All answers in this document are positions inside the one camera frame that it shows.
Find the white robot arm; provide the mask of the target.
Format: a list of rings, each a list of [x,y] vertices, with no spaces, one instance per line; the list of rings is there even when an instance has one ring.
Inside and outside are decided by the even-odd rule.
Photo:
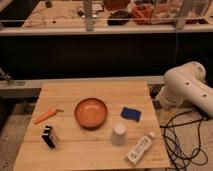
[[[205,77],[204,66],[196,61],[169,69],[156,99],[164,109],[175,108],[188,100],[213,117],[213,88],[205,83]]]

